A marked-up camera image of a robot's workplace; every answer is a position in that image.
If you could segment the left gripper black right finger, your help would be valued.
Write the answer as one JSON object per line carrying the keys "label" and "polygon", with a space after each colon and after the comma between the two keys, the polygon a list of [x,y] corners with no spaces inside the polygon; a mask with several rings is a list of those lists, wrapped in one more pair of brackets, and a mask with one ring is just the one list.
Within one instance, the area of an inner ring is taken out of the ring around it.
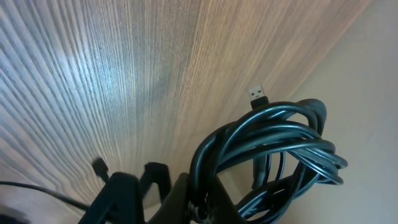
{"label": "left gripper black right finger", "polygon": [[[197,218],[199,211],[190,204],[189,177],[182,173],[164,202],[154,213],[148,224],[190,223]],[[205,203],[203,223],[245,224],[219,178],[215,178]]]}

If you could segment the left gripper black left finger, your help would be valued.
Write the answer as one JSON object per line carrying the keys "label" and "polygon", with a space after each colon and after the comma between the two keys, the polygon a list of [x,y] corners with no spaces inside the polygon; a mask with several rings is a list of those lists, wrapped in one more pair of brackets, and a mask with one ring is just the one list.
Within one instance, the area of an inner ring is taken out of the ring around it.
{"label": "left gripper black left finger", "polygon": [[119,223],[144,223],[139,179],[136,176],[115,172],[78,223],[101,223],[113,207],[116,208]]}

